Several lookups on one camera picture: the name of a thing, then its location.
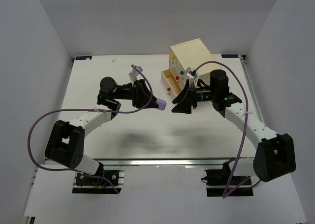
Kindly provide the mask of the purple square lego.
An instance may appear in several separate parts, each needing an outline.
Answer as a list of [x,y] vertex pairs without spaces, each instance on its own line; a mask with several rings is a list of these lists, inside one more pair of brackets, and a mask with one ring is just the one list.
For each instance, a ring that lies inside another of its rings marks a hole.
[[157,103],[157,105],[158,105],[158,110],[160,110],[160,111],[165,110],[166,105],[167,105],[167,102],[166,102],[166,101],[164,101],[164,100],[162,100],[162,99],[160,99],[160,98],[157,98],[156,103]]

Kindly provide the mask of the cream plastic drawer cabinet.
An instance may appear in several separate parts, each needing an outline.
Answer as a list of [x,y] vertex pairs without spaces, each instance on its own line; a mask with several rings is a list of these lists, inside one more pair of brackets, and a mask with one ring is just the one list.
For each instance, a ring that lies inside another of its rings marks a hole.
[[[199,38],[173,45],[173,47],[177,61],[186,69],[188,67],[196,69],[204,62],[215,61],[211,52]],[[175,65],[171,63],[169,58],[169,68],[170,67],[175,67]]]

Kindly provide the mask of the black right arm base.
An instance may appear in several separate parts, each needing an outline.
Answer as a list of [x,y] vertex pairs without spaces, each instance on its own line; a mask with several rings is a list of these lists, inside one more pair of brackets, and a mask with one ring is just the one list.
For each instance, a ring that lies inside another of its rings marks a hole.
[[[226,184],[229,178],[229,167],[223,165],[222,168],[210,168],[205,170],[205,176],[201,178],[201,181],[206,184],[207,197],[222,197]],[[252,181],[248,179],[229,197],[243,197],[253,196],[253,189],[251,188]]]

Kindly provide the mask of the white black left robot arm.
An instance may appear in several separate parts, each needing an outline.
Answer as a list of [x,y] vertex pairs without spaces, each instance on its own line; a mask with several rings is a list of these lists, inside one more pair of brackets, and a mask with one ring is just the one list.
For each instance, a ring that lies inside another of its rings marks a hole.
[[165,101],[151,96],[143,79],[118,85],[113,78],[105,77],[100,82],[97,104],[108,107],[109,111],[94,109],[71,121],[55,122],[45,157],[69,169],[102,176],[101,163],[84,154],[84,140],[89,133],[117,116],[121,107],[120,99],[131,100],[132,106],[137,109],[144,107],[164,110],[166,107]]

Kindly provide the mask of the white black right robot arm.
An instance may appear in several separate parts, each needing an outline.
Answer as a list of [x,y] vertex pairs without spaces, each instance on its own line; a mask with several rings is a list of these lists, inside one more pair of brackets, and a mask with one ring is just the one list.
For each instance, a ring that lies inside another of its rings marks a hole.
[[197,88],[185,84],[172,101],[172,112],[190,114],[198,102],[210,101],[217,112],[245,133],[256,149],[253,159],[225,162],[226,172],[232,171],[233,165],[237,164],[236,176],[256,176],[269,182],[296,170],[293,138],[287,133],[277,133],[249,114],[241,99],[230,92],[225,71],[213,70],[209,85],[202,81],[198,83]]

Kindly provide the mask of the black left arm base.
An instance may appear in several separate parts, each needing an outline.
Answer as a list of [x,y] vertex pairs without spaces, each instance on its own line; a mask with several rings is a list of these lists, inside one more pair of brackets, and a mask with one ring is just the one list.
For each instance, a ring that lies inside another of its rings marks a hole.
[[117,169],[104,169],[103,178],[86,177],[77,173],[74,178],[74,194],[119,194],[124,184],[125,172]]

